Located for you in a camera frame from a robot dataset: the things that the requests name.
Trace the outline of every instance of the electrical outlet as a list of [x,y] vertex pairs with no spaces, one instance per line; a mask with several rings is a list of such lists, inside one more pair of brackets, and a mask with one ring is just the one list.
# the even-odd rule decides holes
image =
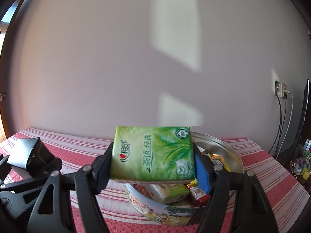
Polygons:
[[275,81],[275,92],[279,97],[285,98],[284,91],[286,89],[286,84],[283,82]]

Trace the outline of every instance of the striped tablecloth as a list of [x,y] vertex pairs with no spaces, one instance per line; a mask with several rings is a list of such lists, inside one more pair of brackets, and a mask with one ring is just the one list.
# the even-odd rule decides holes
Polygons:
[[[0,153],[10,154],[18,138],[29,137],[41,137],[48,149],[62,159],[63,174],[75,172],[83,165],[91,164],[111,143],[111,140],[75,137],[26,128],[2,142]],[[273,208],[279,232],[287,232],[307,203],[309,194],[286,169],[250,139],[239,138],[225,142],[240,155],[245,170],[251,169],[255,172]],[[5,183],[18,180],[21,180],[21,177],[11,171]],[[194,232],[197,227],[165,226],[147,219],[128,202],[123,184],[112,180],[97,196],[97,201],[111,232]],[[71,204],[77,232],[84,232],[74,191],[71,192]],[[233,206],[231,199],[221,232],[227,232],[229,229]]]

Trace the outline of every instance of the tablecloth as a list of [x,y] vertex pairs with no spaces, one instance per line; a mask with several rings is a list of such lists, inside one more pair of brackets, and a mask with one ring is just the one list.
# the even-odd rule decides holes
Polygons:
[[[111,140],[76,137],[34,128],[26,128],[0,144],[0,153],[10,154],[18,138],[41,137],[47,148],[62,159],[61,173],[71,173],[83,165],[91,164],[105,152]],[[309,194],[297,180],[267,152],[248,138],[225,140],[240,155],[245,170],[253,170],[263,186],[273,208],[280,233],[286,233],[293,225],[309,199]],[[21,180],[14,171],[5,183]],[[77,204],[71,191],[71,204],[77,232],[84,232]],[[141,215],[127,200],[123,184],[109,181],[107,188],[97,195],[97,201],[111,232],[194,232],[196,225],[185,227],[165,226]],[[227,232],[233,212],[233,199],[228,202],[221,232]]]

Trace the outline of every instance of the metal screw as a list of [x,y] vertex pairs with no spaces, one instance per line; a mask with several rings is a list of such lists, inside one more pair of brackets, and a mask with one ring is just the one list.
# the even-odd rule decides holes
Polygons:
[[222,166],[221,165],[214,165],[214,169],[216,170],[216,171],[221,171],[222,170]]
[[59,171],[53,171],[52,173],[51,173],[51,176],[52,177],[56,177],[57,175],[59,174]]
[[83,171],[89,171],[89,170],[91,170],[92,169],[92,166],[91,165],[85,165],[84,167],[83,167]]
[[249,177],[253,177],[255,174],[254,174],[253,171],[249,170],[249,171],[246,172],[246,175],[249,176]]

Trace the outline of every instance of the wall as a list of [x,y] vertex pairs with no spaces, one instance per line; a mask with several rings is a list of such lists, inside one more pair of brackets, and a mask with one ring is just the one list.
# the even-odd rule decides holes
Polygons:
[[27,0],[16,20],[12,133],[112,138],[117,125],[191,125],[268,150],[278,77],[294,95],[285,144],[295,136],[311,42],[289,0]]

